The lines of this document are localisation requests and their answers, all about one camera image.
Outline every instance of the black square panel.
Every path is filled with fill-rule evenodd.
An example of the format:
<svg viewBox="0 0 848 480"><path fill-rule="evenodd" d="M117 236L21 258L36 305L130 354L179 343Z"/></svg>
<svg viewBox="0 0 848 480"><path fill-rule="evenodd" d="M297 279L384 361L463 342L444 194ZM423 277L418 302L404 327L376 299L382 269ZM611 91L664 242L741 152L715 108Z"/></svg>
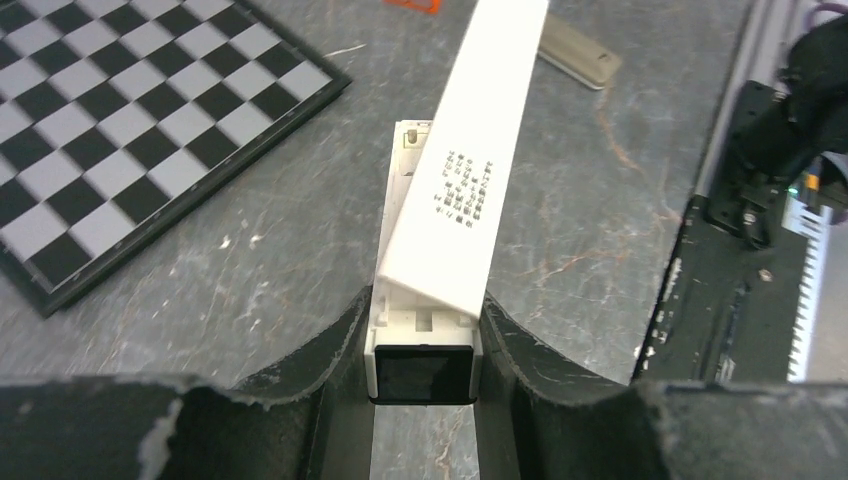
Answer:
<svg viewBox="0 0 848 480"><path fill-rule="evenodd" d="M221 120L244 103L238 95L219 83L194 99L215 120Z"/></svg>
<svg viewBox="0 0 848 480"><path fill-rule="evenodd" d="M29 261L47 277L47 281L59 285L91 261L91 257L73 237L63 233L39 250Z"/></svg>
<svg viewBox="0 0 848 480"><path fill-rule="evenodd" d="M192 140L186 148L210 170L238 149L218 127L212 127Z"/></svg>
<svg viewBox="0 0 848 480"><path fill-rule="evenodd" d="M147 56L147 61L152 63L166 77L194 63L194 59L174 42L163 45L155 52Z"/></svg>
<svg viewBox="0 0 848 480"><path fill-rule="evenodd" d="M68 104L65 97L47 82L41 82L18 95L15 102L32 118L39 122Z"/></svg>
<svg viewBox="0 0 848 480"><path fill-rule="evenodd" d="M105 202L83 177L78 177L47 199L47 203L68 225L79 222Z"/></svg>
<svg viewBox="0 0 848 480"><path fill-rule="evenodd" d="M0 70L8 67L9 65L17 62L21 59L21 56L17 54L12 47L7 45L5 42L0 42Z"/></svg>
<svg viewBox="0 0 848 480"><path fill-rule="evenodd" d="M32 54L32 59L48 75L55 75L76 63L80 57L59 40Z"/></svg>
<svg viewBox="0 0 848 480"><path fill-rule="evenodd" d="M91 17L83 9L78 7L76 3L71 3L47 15L47 20L59 29L59 31L67 35L89 23Z"/></svg>
<svg viewBox="0 0 848 480"><path fill-rule="evenodd" d="M280 45L269 48L265 53L256 57L256 61L277 78L282 78L301 62L299 58Z"/></svg>
<svg viewBox="0 0 848 480"><path fill-rule="evenodd" d="M147 19L129 4L103 15L102 20L120 35L126 35L147 23Z"/></svg>
<svg viewBox="0 0 848 480"><path fill-rule="evenodd" d="M229 43L225 43L209 52L203 57L203 61L222 77L227 77L249 62L244 55Z"/></svg>
<svg viewBox="0 0 848 480"><path fill-rule="evenodd" d="M224 35L233 38L253 25L235 6L229 6L209 19Z"/></svg>
<svg viewBox="0 0 848 480"><path fill-rule="evenodd" d="M110 77L114 77L138 62L135 55L117 41L92 53L91 60Z"/></svg>
<svg viewBox="0 0 848 480"><path fill-rule="evenodd" d="M103 82L83 93L77 98L77 102L98 122L130 103L109 82Z"/></svg>
<svg viewBox="0 0 848 480"><path fill-rule="evenodd" d="M118 151L118 147L112 144L105 135L100 133L97 127L83 133L62 147L65 153L83 170L100 163L103 159Z"/></svg>
<svg viewBox="0 0 848 480"><path fill-rule="evenodd" d="M272 120L282 117L300 103L285 88L276 83L272 83L259 92L251 101Z"/></svg>
<svg viewBox="0 0 848 480"><path fill-rule="evenodd" d="M38 200L32 198L23 185L14 178L0 185L0 198L3 199L0 202L0 228L38 204Z"/></svg>
<svg viewBox="0 0 848 480"><path fill-rule="evenodd" d="M165 27L175 37L181 37L200 25L200 20L195 18L182 6L174 7L168 12L160 15L157 19L160 25Z"/></svg>
<svg viewBox="0 0 848 480"><path fill-rule="evenodd" d="M157 127L144 132L127 145L126 150L148 170L173 155L179 147L174 145Z"/></svg>
<svg viewBox="0 0 848 480"><path fill-rule="evenodd" d="M112 199L135 223L141 223L150 218L168 203L168 200L168 196L162 193L147 176L139 178Z"/></svg>
<svg viewBox="0 0 848 480"><path fill-rule="evenodd" d="M138 99L138 103L156 120L161 121L179 110L187 102L170 85L161 83L158 87L142 95Z"/></svg>
<svg viewBox="0 0 848 480"><path fill-rule="evenodd" d="M24 129L12 138L0 143L0 153L19 172L26 170L52 152L53 147L34 128Z"/></svg>
<svg viewBox="0 0 848 480"><path fill-rule="evenodd" d="M28 25L35 20L35 15L24 8L20 3L13 3L3 9L0 15L0 29L7 34Z"/></svg>

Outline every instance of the purple cable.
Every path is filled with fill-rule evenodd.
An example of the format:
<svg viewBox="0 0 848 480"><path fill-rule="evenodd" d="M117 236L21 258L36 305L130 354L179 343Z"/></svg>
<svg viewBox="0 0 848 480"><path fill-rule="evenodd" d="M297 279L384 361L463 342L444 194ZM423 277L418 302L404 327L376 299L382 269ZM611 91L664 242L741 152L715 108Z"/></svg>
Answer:
<svg viewBox="0 0 848 480"><path fill-rule="evenodd" d="M841 15L848 14L848 5L833 2L819 3L807 13L807 18L804 19L804 27L809 32L815 27L816 14L821 12L839 13Z"/></svg>

